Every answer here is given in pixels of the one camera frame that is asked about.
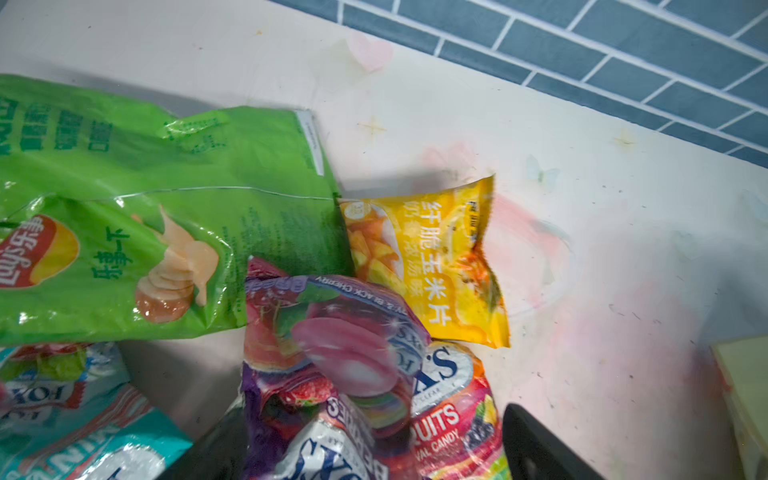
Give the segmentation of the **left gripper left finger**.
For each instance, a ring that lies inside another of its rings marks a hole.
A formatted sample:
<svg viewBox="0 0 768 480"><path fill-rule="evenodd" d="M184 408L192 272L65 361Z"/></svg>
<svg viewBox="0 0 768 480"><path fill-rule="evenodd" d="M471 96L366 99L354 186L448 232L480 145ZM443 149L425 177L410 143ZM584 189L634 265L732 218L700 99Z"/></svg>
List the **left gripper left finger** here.
<svg viewBox="0 0 768 480"><path fill-rule="evenodd" d="M244 404L235 402L206 434L170 465L159 480L240 480L248 434Z"/></svg>

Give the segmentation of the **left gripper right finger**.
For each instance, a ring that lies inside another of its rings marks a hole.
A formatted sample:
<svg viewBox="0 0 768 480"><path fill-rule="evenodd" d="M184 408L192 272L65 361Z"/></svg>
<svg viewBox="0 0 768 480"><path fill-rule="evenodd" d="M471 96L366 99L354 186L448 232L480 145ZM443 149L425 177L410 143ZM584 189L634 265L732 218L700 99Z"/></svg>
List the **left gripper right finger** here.
<svg viewBox="0 0 768 480"><path fill-rule="evenodd" d="M601 480L602 476L523 406L510 403L502 439L514 480Z"/></svg>

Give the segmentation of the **teal red snack packet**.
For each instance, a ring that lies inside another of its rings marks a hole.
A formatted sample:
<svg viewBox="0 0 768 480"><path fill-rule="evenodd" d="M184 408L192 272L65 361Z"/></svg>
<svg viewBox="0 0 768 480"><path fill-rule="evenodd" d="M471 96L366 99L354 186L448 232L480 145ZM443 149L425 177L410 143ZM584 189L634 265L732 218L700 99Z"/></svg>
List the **teal red snack packet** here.
<svg viewBox="0 0 768 480"><path fill-rule="evenodd" d="M2 478L155 479L191 445L116 343L2 348Z"/></svg>

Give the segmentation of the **illustrated paper gift bag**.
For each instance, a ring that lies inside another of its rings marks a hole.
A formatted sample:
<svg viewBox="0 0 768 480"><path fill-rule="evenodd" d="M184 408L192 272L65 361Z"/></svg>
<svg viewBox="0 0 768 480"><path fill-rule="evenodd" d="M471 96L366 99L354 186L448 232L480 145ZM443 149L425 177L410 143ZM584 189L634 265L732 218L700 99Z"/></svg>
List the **illustrated paper gift bag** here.
<svg viewBox="0 0 768 480"><path fill-rule="evenodd" d="M767 478L767 336L712 346L745 479Z"/></svg>

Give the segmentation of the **yellow corn chips packet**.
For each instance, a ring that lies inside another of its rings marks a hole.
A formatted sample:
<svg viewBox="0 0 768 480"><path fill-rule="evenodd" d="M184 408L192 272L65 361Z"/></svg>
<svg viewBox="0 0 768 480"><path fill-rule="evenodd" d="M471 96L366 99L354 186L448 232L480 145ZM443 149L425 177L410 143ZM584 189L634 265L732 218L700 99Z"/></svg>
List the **yellow corn chips packet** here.
<svg viewBox="0 0 768 480"><path fill-rule="evenodd" d="M338 200L356 277L400 294L434 338L509 347L483 251L493 193L486 177L436 193Z"/></svg>

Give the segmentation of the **green chips bag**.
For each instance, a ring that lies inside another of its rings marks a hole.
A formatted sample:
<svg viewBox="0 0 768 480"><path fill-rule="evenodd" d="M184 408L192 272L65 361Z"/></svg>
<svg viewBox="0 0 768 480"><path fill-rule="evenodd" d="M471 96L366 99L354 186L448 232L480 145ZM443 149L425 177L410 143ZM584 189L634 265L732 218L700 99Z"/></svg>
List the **green chips bag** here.
<svg viewBox="0 0 768 480"><path fill-rule="evenodd" d="M353 271L306 111L161 107L1 79L1 342L194 338L242 327L257 257Z"/></svg>

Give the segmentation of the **purple berry candy packet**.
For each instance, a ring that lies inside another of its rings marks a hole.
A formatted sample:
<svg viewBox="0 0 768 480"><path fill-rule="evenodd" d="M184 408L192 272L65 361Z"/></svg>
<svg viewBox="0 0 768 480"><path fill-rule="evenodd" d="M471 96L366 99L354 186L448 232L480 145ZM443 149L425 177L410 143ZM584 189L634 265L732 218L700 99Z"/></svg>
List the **purple berry candy packet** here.
<svg viewBox="0 0 768 480"><path fill-rule="evenodd" d="M430 336L392 290L251 258L241 391L247 479L416 479Z"/></svg>

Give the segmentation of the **lemon fruit candy packet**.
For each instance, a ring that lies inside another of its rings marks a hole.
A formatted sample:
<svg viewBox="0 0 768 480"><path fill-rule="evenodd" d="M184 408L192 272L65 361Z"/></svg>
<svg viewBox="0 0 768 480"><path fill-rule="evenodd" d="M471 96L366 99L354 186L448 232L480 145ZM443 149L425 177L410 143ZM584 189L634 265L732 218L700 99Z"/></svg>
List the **lemon fruit candy packet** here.
<svg viewBox="0 0 768 480"><path fill-rule="evenodd" d="M415 377L411 431L424 479L510 479L501 419L482 362L432 342Z"/></svg>

